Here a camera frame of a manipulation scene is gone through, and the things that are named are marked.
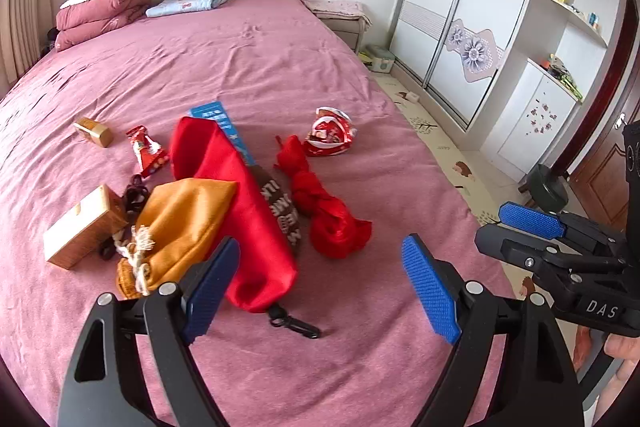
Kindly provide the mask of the person's right hand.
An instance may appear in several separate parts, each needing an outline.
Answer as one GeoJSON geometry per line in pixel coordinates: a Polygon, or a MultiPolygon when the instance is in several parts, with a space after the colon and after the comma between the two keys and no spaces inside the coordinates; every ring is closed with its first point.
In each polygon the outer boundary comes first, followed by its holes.
{"type": "Polygon", "coordinates": [[[598,421],[611,407],[634,373],[640,359],[640,339],[609,335],[604,350],[607,355],[614,359],[620,359],[623,363],[600,394],[593,413],[593,423],[598,421]]]}

